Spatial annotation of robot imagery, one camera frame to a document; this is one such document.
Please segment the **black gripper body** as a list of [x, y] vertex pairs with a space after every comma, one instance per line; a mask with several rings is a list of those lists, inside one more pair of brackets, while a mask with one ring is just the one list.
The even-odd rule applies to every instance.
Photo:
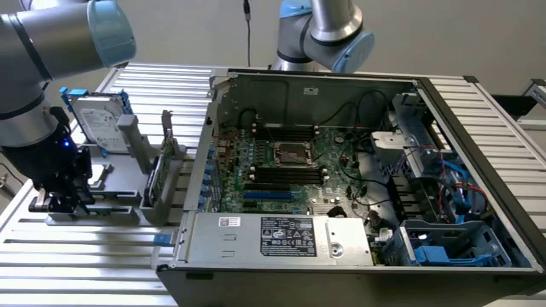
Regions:
[[95, 204], [88, 184], [92, 176], [89, 149], [76, 145], [69, 128], [61, 124], [39, 145], [41, 162], [35, 187], [45, 191], [52, 204]]

